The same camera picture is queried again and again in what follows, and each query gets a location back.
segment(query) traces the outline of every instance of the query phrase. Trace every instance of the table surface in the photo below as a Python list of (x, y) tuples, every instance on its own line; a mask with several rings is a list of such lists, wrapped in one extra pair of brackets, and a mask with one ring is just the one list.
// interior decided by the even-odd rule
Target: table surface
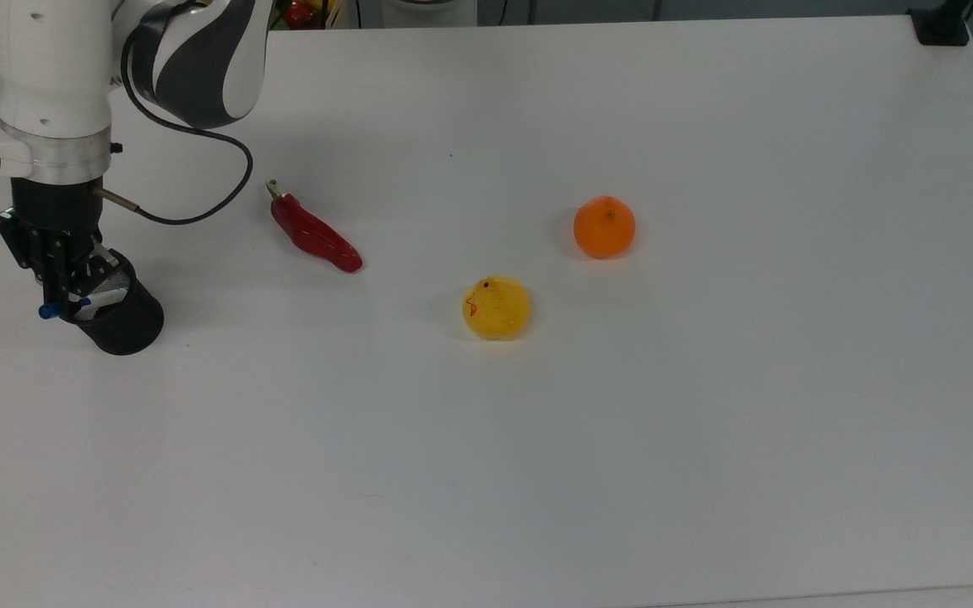
[[(152, 212), (241, 157), (112, 94)], [(166, 309), (101, 354), (0, 242), (0, 605), (605, 608), (973, 584), (973, 43), (906, 17), (273, 35)], [(275, 177), (367, 265), (305, 257)], [(636, 211), (591, 261), (572, 213)], [(8, 184), (0, 180), (0, 210)], [(459, 314), (524, 281), (517, 341)]]

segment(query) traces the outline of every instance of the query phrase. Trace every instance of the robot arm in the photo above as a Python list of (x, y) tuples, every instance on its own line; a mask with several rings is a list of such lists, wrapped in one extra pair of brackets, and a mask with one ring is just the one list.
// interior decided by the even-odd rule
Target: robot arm
[(44, 318), (126, 355), (163, 311), (98, 228), (111, 165), (108, 93), (127, 53), (143, 96), (195, 128), (246, 116), (264, 76), (273, 0), (0, 0), (0, 234), (43, 288)]
[(258, 101), (271, 12), (271, 0), (131, 0), (116, 12), (115, 49), (131, 52), (145, 99), (189, 126), (223, 127)]

